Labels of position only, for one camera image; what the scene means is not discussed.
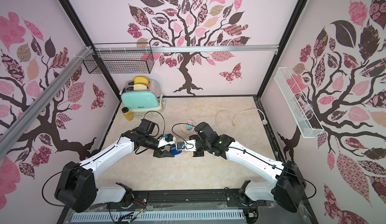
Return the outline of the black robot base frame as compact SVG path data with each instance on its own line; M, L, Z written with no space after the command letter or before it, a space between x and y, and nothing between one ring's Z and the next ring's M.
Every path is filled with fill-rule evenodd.
M134 191L133 204L123 208L118 204L94 205L83 213L93 212L140 212L143 211L191 211L191 210L242 210L244 220L209 221L150 221L132 220L124 222L104 222L91 224L316 224L317 220L310 203L303 199L297 212L292 213L274 201L247 201L238 189L204 190L161 190ZM70 218L76 212L64 208L59 224L71 224Z

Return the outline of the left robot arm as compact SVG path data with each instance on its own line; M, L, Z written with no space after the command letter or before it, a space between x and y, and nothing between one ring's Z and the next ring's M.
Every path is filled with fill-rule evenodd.
M79 163L67 163L60 173L55 199L77 213L84 212L93 205L108 203L129 208L134 200L131 188L122 183L98 187L96 181L116 162L140 147L153 150L156 158L173 158L174 155L165 147L176 143L175 136L152 136L156 125L143 119L138 127L122 133L116 142L96 155Z

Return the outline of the white bread slice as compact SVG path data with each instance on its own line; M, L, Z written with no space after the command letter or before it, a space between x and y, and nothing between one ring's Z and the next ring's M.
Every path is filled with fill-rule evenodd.
M133 86L133 89L134 91L147 91L148 86L145 84L138 83Z

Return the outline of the aluminium rail left wall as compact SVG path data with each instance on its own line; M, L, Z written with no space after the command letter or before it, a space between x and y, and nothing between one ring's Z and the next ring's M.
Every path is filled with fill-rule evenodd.
M1 158L6 156L8 151L24 134L25 130L35 121L43 109L51 102L57 92L65 85L70 77L82 64L82 58L91 54L91 47L83 48L69 65L55 78L51 84L39 95L39 97L29 106L26 111L12 124L1 138Z

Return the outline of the small yellow bottle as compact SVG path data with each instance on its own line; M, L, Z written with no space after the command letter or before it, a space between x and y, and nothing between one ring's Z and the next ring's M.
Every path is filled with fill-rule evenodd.
M123 107L121 109L123 115L125 116L125 119L128 120L128 121L131 121L134 119L132 113L130 112L130 110L127 108L127 107Z

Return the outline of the mint green toaster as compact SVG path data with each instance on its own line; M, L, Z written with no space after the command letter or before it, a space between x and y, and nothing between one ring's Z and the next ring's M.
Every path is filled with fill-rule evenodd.
M134 91L134 79L128 81L120 92L121 101L131 112L139 113L149 110L161 110L162 97L158 82L148 79L147 91Z

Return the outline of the aluminium rail wall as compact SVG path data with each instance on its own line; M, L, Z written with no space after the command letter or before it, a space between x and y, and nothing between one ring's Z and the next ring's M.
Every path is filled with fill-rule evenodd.
M26 111L12 124L1 138L1 158L6 156L8 151L24 134L25 130L35 121L43 109L51 102L57 92L65 85L70 77L82 64L82 58L91 54L91 47L83 48L69 65L55 78L51 84L39 95L39 97L29 106Z
M107 47L95 48L102 51L152 51L153 53L168 52L233 52L233 51L278 51L278 45L240 45L240 46L180 46L180 47Z

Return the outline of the yellow bread slice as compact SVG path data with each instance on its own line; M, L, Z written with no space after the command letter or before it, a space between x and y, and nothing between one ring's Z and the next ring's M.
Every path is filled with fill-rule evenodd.
M136 76L134 78L134 84L148 85L149 84L149 80L146 77L143 77L143 76Z

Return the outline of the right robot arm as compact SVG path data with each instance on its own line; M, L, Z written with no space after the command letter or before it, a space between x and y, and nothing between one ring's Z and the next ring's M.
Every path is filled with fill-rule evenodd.
M246 185L243 194L251 201L275 201L289 212L298 211L307 184L296 163L264 157L228 135L219 136L205 122L195 126L194 131L188 143L195 145L197 151L241 164L266 180Z

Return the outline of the mint green usb charger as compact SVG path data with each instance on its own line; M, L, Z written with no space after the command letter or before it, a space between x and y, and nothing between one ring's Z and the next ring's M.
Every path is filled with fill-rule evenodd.
M194 126L191 123L186 124L186 130L190 131L194 128Z

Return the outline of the blue electric shaver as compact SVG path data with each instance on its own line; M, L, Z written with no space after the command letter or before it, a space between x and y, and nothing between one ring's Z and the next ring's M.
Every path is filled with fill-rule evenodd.
M177 146L176 145L171 145L170 147L170 153L173 154L173 155L178 155L180 154L182 151L178 150L177 149Z

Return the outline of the aluminium rail back wall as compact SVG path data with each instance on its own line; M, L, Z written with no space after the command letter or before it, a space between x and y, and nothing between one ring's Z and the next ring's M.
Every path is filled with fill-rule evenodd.
M233 51L278 51L278 45L240 45L240 46L180 46L180 47L107 47L95 48L102 51L152 51L153 53L168 52L233 52Z

